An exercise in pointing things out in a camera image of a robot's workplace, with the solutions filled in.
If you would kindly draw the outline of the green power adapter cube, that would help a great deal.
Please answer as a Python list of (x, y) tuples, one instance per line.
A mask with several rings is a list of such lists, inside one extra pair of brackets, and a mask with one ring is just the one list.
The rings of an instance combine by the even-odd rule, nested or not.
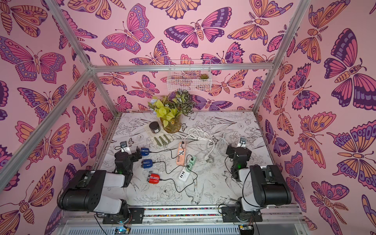
[(195, 165), (196, 160), (197, 160), (197, 158), (196, 158), (195, 156), (191, 156), (191, 157), (189, 158), (189, 164), (190, 164), (190, 165)]

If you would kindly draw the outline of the pink power strip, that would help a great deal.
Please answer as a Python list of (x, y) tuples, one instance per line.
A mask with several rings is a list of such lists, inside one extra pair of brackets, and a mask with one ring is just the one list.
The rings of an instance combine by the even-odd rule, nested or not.
[(186, 156), (186, 143), (184, 141), (181, 141), (178, 144), (178, 153), (176, 157), (176, 164), (177, 165), (184, 165), (185, 164), (185, 156)]

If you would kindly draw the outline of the white power strip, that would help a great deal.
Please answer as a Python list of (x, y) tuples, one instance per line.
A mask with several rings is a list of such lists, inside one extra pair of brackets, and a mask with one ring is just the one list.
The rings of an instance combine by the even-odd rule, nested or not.
[(191, 171), (188, 168), (184, 167), (182, 169), (181, 173), (179, 174), (178, 179), (180, 181), (186, 182), (190, 173), (191, 173)]

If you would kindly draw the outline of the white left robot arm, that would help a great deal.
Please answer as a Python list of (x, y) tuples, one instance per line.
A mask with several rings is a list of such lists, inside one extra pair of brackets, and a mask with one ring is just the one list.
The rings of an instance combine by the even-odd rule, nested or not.
[(103, 214), (104, 224), (136, 222), (138, 209), (130, 209), (126, 200), (111, 198), (104, 188), (127, 188), (133, 177), (133, 164), (142, 158), (140, 148), (134, 153), (119, 150), (115, 153), (115, 172), (106, 170), (79, 170), (63, 187), (57, 206), (63, 211), (95, 212)]

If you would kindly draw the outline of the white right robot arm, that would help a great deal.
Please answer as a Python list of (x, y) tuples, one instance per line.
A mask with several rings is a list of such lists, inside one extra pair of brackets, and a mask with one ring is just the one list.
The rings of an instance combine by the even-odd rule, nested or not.
[(226, 154), (233, 160), (231, 175), (243, 186), (242, 195), (235, 205), (221, 204), (218, 207), (223, 222), (262, 222), (261, 209), (292, 202), (291, 193), (278, 166), (248, 166), (252, 152), (242, 146), (228, 146)]

